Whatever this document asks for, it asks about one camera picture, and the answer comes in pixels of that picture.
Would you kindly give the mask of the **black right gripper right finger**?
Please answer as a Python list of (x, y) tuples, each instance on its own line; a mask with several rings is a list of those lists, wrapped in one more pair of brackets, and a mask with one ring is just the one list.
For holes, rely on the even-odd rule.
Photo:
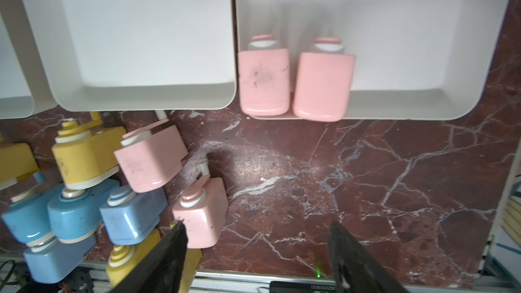
[(330, 226), (328, 249), (337, 292), (408, 292), (338, 222)]

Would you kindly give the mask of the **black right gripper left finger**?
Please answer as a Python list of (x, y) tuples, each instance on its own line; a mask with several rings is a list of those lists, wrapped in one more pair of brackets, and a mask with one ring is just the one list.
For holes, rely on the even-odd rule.
[(187, 244), (184, 224), (174, 222), (170, 232), (111, 292), (178, 292)]

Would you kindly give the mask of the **pink pencil sharpener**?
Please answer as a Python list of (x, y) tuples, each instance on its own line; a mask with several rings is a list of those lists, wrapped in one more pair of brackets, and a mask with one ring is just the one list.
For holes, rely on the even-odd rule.
[(275, 35), (256, 35), (238, 54), (241, 110), (272, 117), (290, 108), (290, 53)]
[(226, 223), (229, 201), (221, 177), (211, 177), (207, 163), (200, 166), (201, 176), (182, 192), (172, 209), (175, 221), (184, 224), (189, 249), (216, 245)]
[(158, 120), (122, 136), (121, 149), (114, 152), (130, 188), (146, 193), (163, 187), (183, 168), (189, 154), (178, 128), (165, 111)]
[(345, 53), (336, 37), (318, 37), (300, 54), (294, 90), (293, 113), (315, 122), (344, 118), (354, 78), (356, 57)]

